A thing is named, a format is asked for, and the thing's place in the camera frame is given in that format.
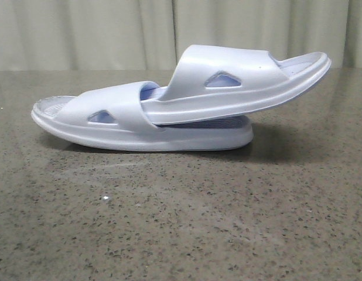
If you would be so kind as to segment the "light blue slipper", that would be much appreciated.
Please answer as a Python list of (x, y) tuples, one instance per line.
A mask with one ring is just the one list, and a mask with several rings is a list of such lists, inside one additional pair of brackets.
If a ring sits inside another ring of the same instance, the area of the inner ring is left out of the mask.
[(155, 125), (141, 98), (158, 85), (142, 81), (36, 102), (33, 120), (54, 136), (84, 146), (140, 152), (229, 150), (254, 137), (245, 116), (175, 125)]
[(158, 125), (237, 116), (296, 98), (330, 65), (322, 52), (279, 61), (265, 50), (195, 44), (182, 54), (169, 85), (147, 86), (140, 99)]

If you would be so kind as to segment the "pale grey-green backdrop curtain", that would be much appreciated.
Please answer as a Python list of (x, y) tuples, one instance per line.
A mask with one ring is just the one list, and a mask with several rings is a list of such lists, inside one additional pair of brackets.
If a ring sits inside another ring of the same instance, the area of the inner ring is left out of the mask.
[(362, 1), (0, 1), (0, 71), (171, 70), (191, 44), (362, 67)]

